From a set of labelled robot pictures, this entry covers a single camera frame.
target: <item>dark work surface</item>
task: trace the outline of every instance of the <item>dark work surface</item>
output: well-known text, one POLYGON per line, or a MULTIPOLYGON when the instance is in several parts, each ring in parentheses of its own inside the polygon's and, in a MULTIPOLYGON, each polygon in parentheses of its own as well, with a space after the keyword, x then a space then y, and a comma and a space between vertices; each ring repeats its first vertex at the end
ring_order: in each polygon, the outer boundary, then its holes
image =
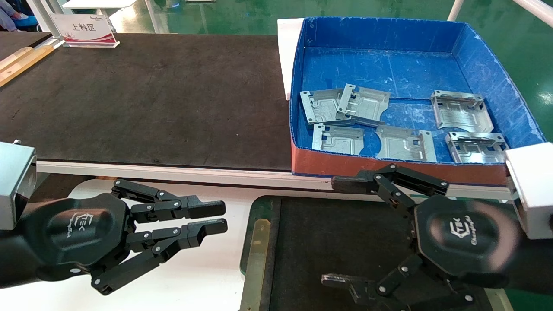
POLYGON ((6 85, 0 141, 42 160, 290 170, 277 36, 117 38, 59 48, 6 85))
MULTIPOLYGON (((282 198, 275 247, 271 311, 367 310, 346 290, 324 287, 321 275, 339 273, 379 281, 409 254, 407 223, 381 203, 282 198)), ((422 272, 396 291, 405 303, 449 294, 422 272)), ((479 308, 491 311, 483 289, 479 308)))
POLYGON ((26 46, 34 48, 51 36, 50 33, 0 32, 0 60, 10 56, 20 48, 26 46))

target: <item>metal rail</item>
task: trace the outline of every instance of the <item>metal rail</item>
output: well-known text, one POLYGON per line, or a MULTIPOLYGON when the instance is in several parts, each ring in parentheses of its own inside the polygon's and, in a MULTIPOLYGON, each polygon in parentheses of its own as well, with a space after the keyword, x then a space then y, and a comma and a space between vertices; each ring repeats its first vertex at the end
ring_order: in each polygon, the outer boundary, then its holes
MULTIPOLYGON (((457 19, 457 15, 463 6, 465 0, 455 0, 451 8, 450 15, 447 18, 449 21, 457 19)), ((553 8, 547 3, 540 0, 513 0, 518 5, 532 13, 537 18, 541 19, 547 25, 553 27, 553 8)))

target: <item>wooden strip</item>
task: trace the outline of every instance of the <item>wooden strip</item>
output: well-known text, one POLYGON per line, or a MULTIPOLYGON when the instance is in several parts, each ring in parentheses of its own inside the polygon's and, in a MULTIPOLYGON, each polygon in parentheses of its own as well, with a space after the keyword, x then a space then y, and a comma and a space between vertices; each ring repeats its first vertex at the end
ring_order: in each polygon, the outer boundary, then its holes
POLYGON ((33 48, 30 48, 27 46, 25 48, 20 48, 17 52, 4 58, 2 61, 0 61, 0 73, 4 72, 4 70, 11 67, 14 63, 19 61, 21 58, 29 55, 32 51, 33 51, 33 48))
POLYGON ((41 46, 36 50, 32 51, 26 57, 18 60, 14 65, 10 66, 4 72, 0 72, 0 87, 10 82, 13 78, 15 78, 20 73, 24 72, 25 70, 27 70, 28 68, 36 64, 39 60, 45 58, 53 50, 54 50, 54 47, 51 45, 41 46))

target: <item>blue cardboard box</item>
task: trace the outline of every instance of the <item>blue cardboard box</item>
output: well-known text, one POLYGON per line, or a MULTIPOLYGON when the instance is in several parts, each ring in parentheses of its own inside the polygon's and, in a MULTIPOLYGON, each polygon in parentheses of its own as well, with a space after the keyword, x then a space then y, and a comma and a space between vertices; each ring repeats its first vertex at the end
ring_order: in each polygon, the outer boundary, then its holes
POLYGON ((290 95, 292 171, 299 175, 355 175, 390 163, 451 183, 504 184, 504 164, 456 164, 438 129, 430 96, 434 90, 482 94, 510 148, 545 141, 505 68, 466 23, 389 18, 306 18, 296 50, 290 95), (346 83, 392 93, 381 116, 387 125, 430 131, 437 162, 378 159, 380 140, 364 128, 360 155, 314 151, 300 91, 344 88, 346 83))

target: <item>sign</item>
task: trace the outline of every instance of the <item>sign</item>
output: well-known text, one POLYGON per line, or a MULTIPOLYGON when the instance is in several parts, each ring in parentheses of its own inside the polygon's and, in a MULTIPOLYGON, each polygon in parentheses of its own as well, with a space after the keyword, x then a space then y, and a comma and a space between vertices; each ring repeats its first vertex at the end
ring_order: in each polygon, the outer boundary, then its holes
POLYGON ((115 40, 107 17, 96 14, 50 14, 68 46, 114 48, 115 40))

